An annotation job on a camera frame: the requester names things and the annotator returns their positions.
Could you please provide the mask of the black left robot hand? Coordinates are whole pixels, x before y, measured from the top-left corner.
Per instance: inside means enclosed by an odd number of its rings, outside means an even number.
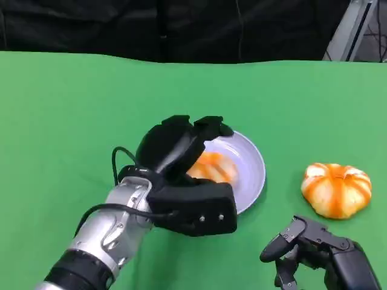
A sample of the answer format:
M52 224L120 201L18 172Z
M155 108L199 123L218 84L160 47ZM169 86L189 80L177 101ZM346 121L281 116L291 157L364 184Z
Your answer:
M187 172L204 152L204 143L232 135L222 116L205 116L190 123L188 115L173 115L148 131L135 157L140 166L171 184L194 185L197 182Z

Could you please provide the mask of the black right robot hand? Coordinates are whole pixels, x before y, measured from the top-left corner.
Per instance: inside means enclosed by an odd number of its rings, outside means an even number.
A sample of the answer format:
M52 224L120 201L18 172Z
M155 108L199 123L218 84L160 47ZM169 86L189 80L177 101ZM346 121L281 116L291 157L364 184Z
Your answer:
M263 249L260 261L275 262L275 286L298 289L295 273L300 264L325 270L327 289L381 289L359 243L336 236L327 226L294 215L292 222Z

